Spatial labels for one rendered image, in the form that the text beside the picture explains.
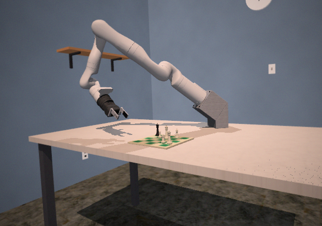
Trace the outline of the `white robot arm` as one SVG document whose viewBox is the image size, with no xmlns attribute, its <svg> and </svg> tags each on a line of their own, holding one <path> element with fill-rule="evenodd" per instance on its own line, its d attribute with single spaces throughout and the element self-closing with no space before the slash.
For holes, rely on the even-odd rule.
<svg viewBox="0 0 322 226">
<path fill-rule="evenodd" d="M 95 41 L 87 61 L 86 70 L 79 84 L 81 88 L 89 89 L 89 93 L 93 98 L 100 84 L 97 79 L 91 78 L 91 76 L 99 71 L 102 53 L 107 41 L 158 80 L 167 81 L 169 79 L 174 89 L 196 105 L 201 104 L 205 99 L 206 91 L 184 77 L 171 63 L 162 61 L 159 65 L 156 64 L 140 45 L 116 32 L 105 21 L 95 20 L 91 25 L 91 29 L 95 35 Z"/>
</svg>

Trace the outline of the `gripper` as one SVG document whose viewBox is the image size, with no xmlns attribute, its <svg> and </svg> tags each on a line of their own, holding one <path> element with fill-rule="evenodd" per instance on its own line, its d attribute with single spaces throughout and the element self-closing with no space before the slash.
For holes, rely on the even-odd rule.
<svg viewBox="0 0 322 226">
<path fill-rule="evenodd" d="M 127 118 L 128 114 L 123 107 L 119 108 L 108 95 L 112 91 L 113 89 L 111 87 L 99 87 L 94 93 L 95 102 L 102 110 L 105 111 L 107 117 L 114 116 L 118 120 L 119 115 L 122 113 Z"/>
</svg>

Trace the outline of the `green and cream chessboard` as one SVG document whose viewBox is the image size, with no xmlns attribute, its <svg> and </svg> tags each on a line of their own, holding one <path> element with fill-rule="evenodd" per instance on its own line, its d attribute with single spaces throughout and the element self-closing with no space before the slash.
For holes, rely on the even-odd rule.
<svg viewBox="0 0 322 226">
<path fill-rule="evenodd" d="M 133 140 L 128 142 L 129 144 L 136 144 L 142 146 L 149 146 L 153 148 L 160 148 L 160 149 L 169 149 L 179 144 L 185 143 L 187 141 L 193 140 L 194 138 L 191 137 L 181 137 L 175 138 L 175 135 L 170 135 L 172 144 L 167 144 L 168 139 L 165 139 L 165 143 L 161 143 L 162 138 L 158 138 L 158 136 L 152 135 L 149 137 L 144 137 L 141 139 Z"/>
</svg>

